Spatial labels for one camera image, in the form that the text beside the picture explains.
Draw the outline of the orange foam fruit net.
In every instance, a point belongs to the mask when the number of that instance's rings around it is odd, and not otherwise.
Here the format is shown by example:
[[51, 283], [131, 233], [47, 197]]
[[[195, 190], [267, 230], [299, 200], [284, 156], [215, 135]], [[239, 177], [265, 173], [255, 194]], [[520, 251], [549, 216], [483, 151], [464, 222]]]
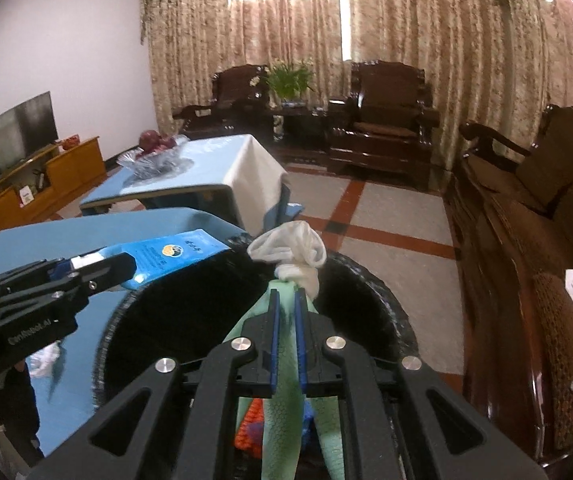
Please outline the orange foam fruit net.
[[258, 398], [239, 400], [234, 446], [253, 458], [262, 457], [264, 426], [264, 400]]

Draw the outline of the blue sachet packet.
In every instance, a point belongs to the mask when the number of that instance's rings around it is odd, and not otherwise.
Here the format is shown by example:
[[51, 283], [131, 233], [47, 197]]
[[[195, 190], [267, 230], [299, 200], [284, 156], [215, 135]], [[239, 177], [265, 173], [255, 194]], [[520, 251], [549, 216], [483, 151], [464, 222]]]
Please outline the blue sachet packet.
[[94, 263], [102, 263], [119, 255], [134, 259], [134, 272], [120, 283], [124, 289], [137, 290], [181, 269], [229, 250], [229, 247], [203, 229], [162, 237], [122, 243], [89, 252], [70, 259], [76, 271], [88, 270]]

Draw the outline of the white tissue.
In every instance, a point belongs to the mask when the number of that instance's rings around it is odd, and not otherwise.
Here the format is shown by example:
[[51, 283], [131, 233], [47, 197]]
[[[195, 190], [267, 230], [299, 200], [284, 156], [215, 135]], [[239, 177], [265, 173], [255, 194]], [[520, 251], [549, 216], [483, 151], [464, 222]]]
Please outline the white tissue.
[[273, 264], [278, 280], [295, 283], [310, 300], [318, 297], [319, 270], [326, 263], [327, 251], [308, 222], [290, 221], [265, 232], [248, 245], [247, 254], [254, 261]]

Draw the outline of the blue plastic bag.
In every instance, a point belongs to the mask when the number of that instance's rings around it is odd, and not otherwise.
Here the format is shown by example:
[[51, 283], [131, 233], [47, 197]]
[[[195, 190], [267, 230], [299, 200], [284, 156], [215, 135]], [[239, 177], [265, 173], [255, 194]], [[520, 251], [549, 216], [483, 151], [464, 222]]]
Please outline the blue plastic bag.
[[305, 400], [303, 404], [303, 429], [301, 430], [301, 448], [306, 450], [311, 445], [315, 437], [315, 410], [310, 401]]

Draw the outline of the black lined trash bin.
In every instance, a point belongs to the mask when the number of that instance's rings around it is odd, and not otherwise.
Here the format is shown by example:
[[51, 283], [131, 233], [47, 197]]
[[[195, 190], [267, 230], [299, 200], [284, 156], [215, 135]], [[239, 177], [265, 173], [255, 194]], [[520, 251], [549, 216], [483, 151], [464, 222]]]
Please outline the black lined trash bin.
[[[227, 250], [146, 284], [115, 310], [96, 356], [94, 394], [108, 404], [151, 365], [164, 358], [180, 364], [201, 361], [242, 315], [277, 280], [274, 266], [246, 252]], [[360, 344], [374, 359], [397, 362], [416, 356], [408, 316], [390, 290], [360, 264], [329, 255], [319, 270], [320, 292], [306, 307], [329, 318], [335, 332]], [[232, 444], [227, 479], [262, 478], [262, 457]], [[138, 479], [173, 479], [172, 459], [156, 451], [146, 456]]]

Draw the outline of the wooden tv cabinet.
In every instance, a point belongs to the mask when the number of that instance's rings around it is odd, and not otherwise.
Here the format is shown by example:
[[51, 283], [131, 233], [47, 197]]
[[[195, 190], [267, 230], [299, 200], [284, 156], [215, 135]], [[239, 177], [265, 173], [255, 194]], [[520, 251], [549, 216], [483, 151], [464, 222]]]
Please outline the wooden tv cabinet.
[[0, 231], [52, 219], [107, 177], [98, 138], [43, 148], [0, 179]]

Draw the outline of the red ornament on cabinet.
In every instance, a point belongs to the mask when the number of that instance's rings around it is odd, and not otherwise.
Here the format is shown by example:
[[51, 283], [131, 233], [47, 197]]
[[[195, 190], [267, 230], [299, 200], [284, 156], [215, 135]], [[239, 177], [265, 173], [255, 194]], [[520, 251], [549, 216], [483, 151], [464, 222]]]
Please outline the red ornament on cabinet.
[[62, 141], [62, 149], [64, 151], [71, 150], [72, 148], [76, 148], [80, 144], [80, 137], [78, 134], [74, 134], [73, 136], [69, 136], [68, 138]]

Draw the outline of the flat screen television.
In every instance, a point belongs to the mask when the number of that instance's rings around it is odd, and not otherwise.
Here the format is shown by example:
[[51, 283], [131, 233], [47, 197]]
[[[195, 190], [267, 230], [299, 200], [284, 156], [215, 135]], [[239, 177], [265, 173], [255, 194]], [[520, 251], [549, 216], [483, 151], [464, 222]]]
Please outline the flat screen television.
[[0, 177], [58, 141], [49, 91], [0, 114]]

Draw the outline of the glass fruit bowl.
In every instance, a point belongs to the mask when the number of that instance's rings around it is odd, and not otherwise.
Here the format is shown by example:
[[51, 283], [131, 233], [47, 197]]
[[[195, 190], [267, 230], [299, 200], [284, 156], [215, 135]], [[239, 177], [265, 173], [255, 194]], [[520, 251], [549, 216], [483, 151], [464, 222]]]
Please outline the glass fruit bowl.
[[171, 136], [174, 146], [154, 148], [145, 153], [142, 148], [133, 148], [120, 154], [117, 165], [128, 169], [136, 180], [150, 180], [167, 177], [169, 174], [181, 174], [193, 166], [193, 160], [182, 155], [184, 148], [190, 142], [186, 136]]

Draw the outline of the red apples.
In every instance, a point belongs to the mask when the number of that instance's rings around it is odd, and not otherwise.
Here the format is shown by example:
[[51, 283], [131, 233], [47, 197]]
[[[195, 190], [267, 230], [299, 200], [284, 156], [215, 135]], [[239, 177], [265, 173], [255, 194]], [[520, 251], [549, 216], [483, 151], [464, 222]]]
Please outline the red apples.
[[139, 144], [142, 154], [151, 154], [169, 150], [177, 145], [172, 136], [162, 136], [155, 130], [145, 130], [139, 136]]

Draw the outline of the far blue tablecloth table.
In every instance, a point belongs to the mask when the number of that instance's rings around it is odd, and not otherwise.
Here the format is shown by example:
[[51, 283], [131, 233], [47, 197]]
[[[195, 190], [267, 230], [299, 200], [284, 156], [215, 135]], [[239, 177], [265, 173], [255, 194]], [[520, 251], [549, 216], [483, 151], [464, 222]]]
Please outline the far blue tablecloth table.
[[164, 176], [143, 180], [120, 169], [80, 202], [80, 210], [85, 216], [104, 214], [129, 200], [147, 210], [205, 211], [252, 235], [303, 211], [291, 200], [287, 171], [250, 134], [190, 141]]

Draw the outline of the dark wooden sofa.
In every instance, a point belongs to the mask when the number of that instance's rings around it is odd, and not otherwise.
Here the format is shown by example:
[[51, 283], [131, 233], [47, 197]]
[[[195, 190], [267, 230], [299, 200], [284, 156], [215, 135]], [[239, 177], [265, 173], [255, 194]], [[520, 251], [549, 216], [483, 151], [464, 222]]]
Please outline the dark wooden sofa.
[[573, 461], [573, 107], [548, 106], [510, 160], [467, 122], [446, 191], [472, 326], [464, 395], [550, 476]]

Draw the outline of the dark wooden side table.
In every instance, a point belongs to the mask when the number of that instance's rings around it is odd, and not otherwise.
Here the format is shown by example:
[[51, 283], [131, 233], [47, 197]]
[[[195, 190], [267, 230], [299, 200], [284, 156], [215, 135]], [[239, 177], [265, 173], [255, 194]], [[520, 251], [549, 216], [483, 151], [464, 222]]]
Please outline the dark wooden side table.
[[271, 150], [282, 162], [329, 163], [329, 121], [323, 107], [277, 107], [269, 112], [273, 119]]

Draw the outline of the potted green plant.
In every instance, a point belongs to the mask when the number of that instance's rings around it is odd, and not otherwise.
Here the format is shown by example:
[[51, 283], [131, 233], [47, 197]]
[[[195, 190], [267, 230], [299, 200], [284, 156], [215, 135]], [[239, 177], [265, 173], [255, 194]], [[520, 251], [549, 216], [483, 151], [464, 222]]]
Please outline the potted green plant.
[[250, 80], [254, 89], [264, 88], [275, 106], [299, 107], [306, 105], [307, 93], [312, 89], [313, 73], [305, 62], [277, 60], [260, 66]]

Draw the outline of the floral beige curtains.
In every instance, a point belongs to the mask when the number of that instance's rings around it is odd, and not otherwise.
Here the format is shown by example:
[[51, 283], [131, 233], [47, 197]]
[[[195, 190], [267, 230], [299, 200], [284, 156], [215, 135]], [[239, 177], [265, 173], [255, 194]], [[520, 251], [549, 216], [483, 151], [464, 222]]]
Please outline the floral beige curtains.
[[305, 62], [309, 100], [349, 88], [355, 62], [424, 70], [441, 124], [434, 157], [464, 148], [473, 119], [529, 144], [541, 110], [573, 106], [573, 0], [140, 0], [157, 125], [210, 98], [214, 74], [243, 64]]

